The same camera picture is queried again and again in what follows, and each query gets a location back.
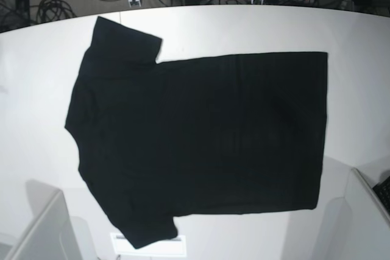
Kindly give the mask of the black T-shirt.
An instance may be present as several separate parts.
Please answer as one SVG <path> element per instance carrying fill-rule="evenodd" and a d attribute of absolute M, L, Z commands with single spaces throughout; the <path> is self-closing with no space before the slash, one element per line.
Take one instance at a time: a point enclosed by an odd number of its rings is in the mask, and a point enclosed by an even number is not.
<path fill-rule="evenodd" d="M 175 217 L 315 209 L 327 53 L 157 63 L 161 43 L 98 18 L 65 123 L 82 179 L 132 246 L 175 238 Z"/>

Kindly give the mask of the black keyboard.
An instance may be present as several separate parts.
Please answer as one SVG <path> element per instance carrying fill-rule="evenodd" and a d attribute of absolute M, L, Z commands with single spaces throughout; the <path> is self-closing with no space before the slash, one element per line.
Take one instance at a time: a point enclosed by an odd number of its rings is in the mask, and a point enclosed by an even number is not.
<path fill-rule="evenodd" d="M 390 177 L 384 182 L 375 185 L 373 190 L 387 212 L 390 212 Z"/>

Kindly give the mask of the white partition left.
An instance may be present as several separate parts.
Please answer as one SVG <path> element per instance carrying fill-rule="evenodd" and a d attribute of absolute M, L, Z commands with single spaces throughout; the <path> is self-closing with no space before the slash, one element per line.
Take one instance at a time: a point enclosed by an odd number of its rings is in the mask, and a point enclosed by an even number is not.
<path fill-rule="evenodd" d="M 33 218 L 19 237 L 1 234 L 1 259 L 98 259 L 87 221 L 70 216 L 63 191 L 26 182 Z"/>

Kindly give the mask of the white partition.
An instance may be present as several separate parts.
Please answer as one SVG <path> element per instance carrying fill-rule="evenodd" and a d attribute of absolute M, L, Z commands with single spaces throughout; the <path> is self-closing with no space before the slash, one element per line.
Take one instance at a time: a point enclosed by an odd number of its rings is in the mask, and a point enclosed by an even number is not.
<path fill-rule="evenodd" d="M 357 169 L 326 206 L 313 259 L 389 259 L 389 214 Z"/>
<path fill-rule="evenodd" d="M 19 237 L 1 234 L 1 259 L 98 259 L 87 221 L 70 216 L 63 191 L 26 182 L 33 218 Z"/>

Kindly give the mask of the white partition right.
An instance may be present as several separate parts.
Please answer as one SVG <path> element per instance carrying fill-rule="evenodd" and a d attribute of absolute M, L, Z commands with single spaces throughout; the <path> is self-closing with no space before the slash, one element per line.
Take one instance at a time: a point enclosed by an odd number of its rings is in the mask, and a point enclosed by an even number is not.
<path fill-rule="evenodd" d="M 389 214 L 357 169 L 326 206 L 313 259 L 389 259 Z"/>

